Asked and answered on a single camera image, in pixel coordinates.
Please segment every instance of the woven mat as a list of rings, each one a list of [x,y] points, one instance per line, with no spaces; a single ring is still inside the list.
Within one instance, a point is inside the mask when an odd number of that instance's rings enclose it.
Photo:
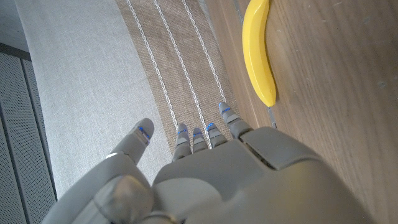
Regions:
[[[231,139],[218,112],[238,112],[216,40],[194,0],[116,0],[146,72],[173,152],[177,123],[188,131],[215,123]]]

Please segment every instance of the perforated panel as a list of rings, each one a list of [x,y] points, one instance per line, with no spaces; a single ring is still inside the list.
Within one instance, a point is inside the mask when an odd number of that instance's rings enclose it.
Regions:
[[[28,219],[40,223],[55,202],[49,170],[18,58],[0,54],[0,104]]]
[[[50,166],[50,169],[51,169],[49,145],[47,144],[47,138],[45,135],[42,105],[40,104],[39,91],[37,90],[36,77],[35,77],[35,73],[33,71],[33,65],[32,65],[32,62],[27,61],[27,60],[23,60],[22,63],[23,63],[22,65],[25,68],[27,82],[29,83],[30,95],[32,96],[32,99],[33,99],[33,104],[34,104],[34,109],[35,109],[36,116],[37,116],[37,121],[39,122],[37,125],[39,128],[39,131],[42,132],[42,139],[43,139],[43,143],[44,143],[44,145],[43,145],[44,153],[46,153],[46,155],[47,155],[47,159],[49,161],[48,165]]]
[[[6,137],[0,121],[0,223],[26,223],[12,169]]]

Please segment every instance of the gray cloth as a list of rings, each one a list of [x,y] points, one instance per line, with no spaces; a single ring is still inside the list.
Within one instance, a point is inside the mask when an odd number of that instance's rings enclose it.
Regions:
[[[140,170],[152,183],[171,161],[144,69],[114,0],[16,0],[37,79],[58,197],[135,122],[155,133]]]

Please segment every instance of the wooden table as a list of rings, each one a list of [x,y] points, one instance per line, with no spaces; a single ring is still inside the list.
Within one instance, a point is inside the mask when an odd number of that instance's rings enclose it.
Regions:
[[[241,116],[270,126],[234,0],[206,3]],[[319,153],[377,222],[398,223],[398,1],[272,1],[266,43],[278,129]]]

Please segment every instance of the yellow banana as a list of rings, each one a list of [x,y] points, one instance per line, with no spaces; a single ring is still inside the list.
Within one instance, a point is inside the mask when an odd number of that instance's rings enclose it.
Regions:
[[[266,52],[269,0],[251,0],[243,20],[243,55],[254,91],[267,106],[276,101],[276,89]]]

